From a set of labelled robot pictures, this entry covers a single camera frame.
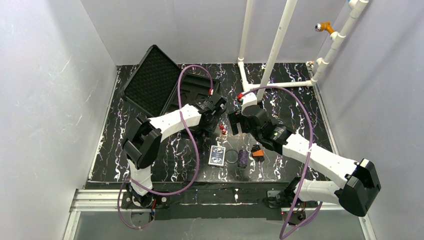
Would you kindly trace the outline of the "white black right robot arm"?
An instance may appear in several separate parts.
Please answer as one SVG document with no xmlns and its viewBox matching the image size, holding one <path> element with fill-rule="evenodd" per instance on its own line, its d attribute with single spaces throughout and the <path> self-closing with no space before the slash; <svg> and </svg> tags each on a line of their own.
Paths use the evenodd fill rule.
<svg viewBox="0 0 424 240">
<path fill-rule="evenodd" d="M 355 161 L 332 153 L 279 123 L 258 105 L 233 111 L 228 118 L 234 135 L 251 134 L 265 149 L 304 163 L 328 178 L 293 180 L 284 192 L 294 196 L 300 191 L 301 202 L 338 204 L 347 212 L 364 217 L 382 189 L 372 161 Z"/>
</svg>

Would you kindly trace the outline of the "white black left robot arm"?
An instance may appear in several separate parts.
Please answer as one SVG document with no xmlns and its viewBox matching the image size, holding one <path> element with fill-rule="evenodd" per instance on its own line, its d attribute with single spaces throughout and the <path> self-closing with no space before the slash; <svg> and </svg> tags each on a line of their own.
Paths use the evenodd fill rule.
<svg viewBox="0 0 424 240">
<path fill-rule="evenodd" d="M 226 111 L 226 102 L 221 95 L 213 94 L 159 117 L 137 117 L 129 125 L 122 143 L 130 167 L 130 182 L 125 188 L 141 207 L 153 203 L 151 165 L 157 159 L 161 142 L 187 130 L 196 137 L 210 137 Z"/>
</svg>

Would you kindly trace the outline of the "black poker set case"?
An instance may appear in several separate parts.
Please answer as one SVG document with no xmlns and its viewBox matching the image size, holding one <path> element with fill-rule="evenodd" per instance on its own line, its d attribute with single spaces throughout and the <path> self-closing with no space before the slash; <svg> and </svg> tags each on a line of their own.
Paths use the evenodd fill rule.
<svg viewBox="0 0 424 240">
<path fill-rule="evenodd" d="M 120 89 L 120 95 L 142 115 L 161 116 L 178 109 L 177 84 L 181 71 L 157 45 L 152 45 Z M 180 84 L 181 104 L 207 97 L 211 83 L 214 89 L 219 88 L 216 79 L 186 71 Z"/>
</svg>

